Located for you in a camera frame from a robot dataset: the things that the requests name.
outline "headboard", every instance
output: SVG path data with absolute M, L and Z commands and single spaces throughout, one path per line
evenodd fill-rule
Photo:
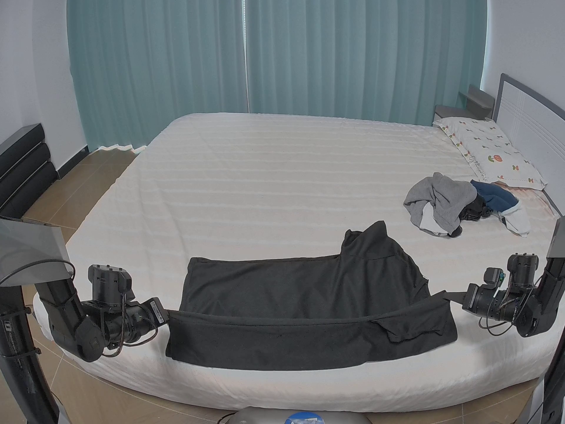
M 493 119 L 547 182 L 545 194 L 565 213 L 565 111 L 501 74 Z

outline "teal curtain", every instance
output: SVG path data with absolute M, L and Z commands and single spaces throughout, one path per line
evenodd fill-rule
M 193 112 L 247 111 L 241 0 L 67 0 L 89 148 L 148 144 Z
M 251 112 L 430 125 L 480 85 L 486 0 L 245 0 Z

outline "bed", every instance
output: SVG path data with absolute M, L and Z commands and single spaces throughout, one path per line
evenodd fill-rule
M 498 101 L 504 105 L 496 111 L 503 130 L 524 126 L 524 114 L 550 118 L 551 124 L 536 120 L 546 128 L 553 127 L 555 115 L 563 123 L 565 115 L 544 113 L 547 104 L 524 89 L 515 95 L 514 85 L 501 81 L 503 87 Z M 524 108 L 530 98 L 536 101 L 533 110 Z M 565 140 L 559 138 L 562 128 L 544 131 L 554 131 L 552 142 Z M 512 142 L 535 163 L 536 153 L 520 146 L 527 140 L 524 133 L 519 128 L 510 132 L 516 134 Z M 548 161 L 560 158 L 565 165 L 559 143 Z M 547 173 L 546 160 L 536 166 L 558 190 L 562 179 Z M 505 267 L 516 251 L 537 253 L 545 265 L 558 217 L 554 206 L 561 202 L 554 197 L 552 206 L 543 192 L 513 189 L 530 218 L 527 238 L 513 235 L 494 217 L 463 222 L 457 238 L 433 237 L 410 223 L 402 202 L 417 181 L 435 171 L 457 180 L 476 178 L 435 127 L 287 115 L 181 117 L 133 161 L 68 242 L 78 272 L 74 282 L 85 300 L 91 295 L 89 265 L 123 267 L 133 278 L 137 297 L 158 296 L 165 308 L 178 309 L 193 256 L 325 256 L 336 252 L 347 229 L 364 230 L 381 219 L 429 278 L 432 294 L 465 291 L 469 282 L 481 282 L 487 267 Z M 34 307 L 50 338 L 37 296 Z M 478 327 L 476 317 L 451 304 L 459 334 L 455 343 L 344 369 L 265 372 L 184 364 L 165 356 L 166 326 L 150 344 L 125 348 L 117 358 L 76 361 L 119 385 L 214 408 L 435 409 L 541 375 L 565 324 L 564 308 L 550 331 L 524 339 L 515 331 L 490 336 Z

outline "floral pillowcase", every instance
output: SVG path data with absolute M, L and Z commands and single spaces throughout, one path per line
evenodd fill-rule
M 481 182 L 543 190 L 547 182 L 493 121 L 445 117 L 434 121 L 451 138 Z

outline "tiled floor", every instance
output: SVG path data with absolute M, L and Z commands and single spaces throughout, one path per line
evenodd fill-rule
M 127 151 L 97 151 L 77 165 L 63 180 L 47 190 L 26 214 L 42 222 L 60 225 L 67 241 L 90 209 L 114 183 L 135 154 Z M 24 290 L 25 302 L 32 303 L 33 287 Z M 42 354 L 39 361 L 51 389 L 65 405 L 74 424 L 205 424 L 214 423 L 224 410 L 170 402 L 132 391 L 84 372 L 47 340 L 30 316 L 33 337 Z M 464 404 L 410 413 L 370 413 L 375 424 L 510 424 L 526 404 L 535 381 L 514 385 Z M 2 423 L 25 422 L 3 378 L 0 378 Z

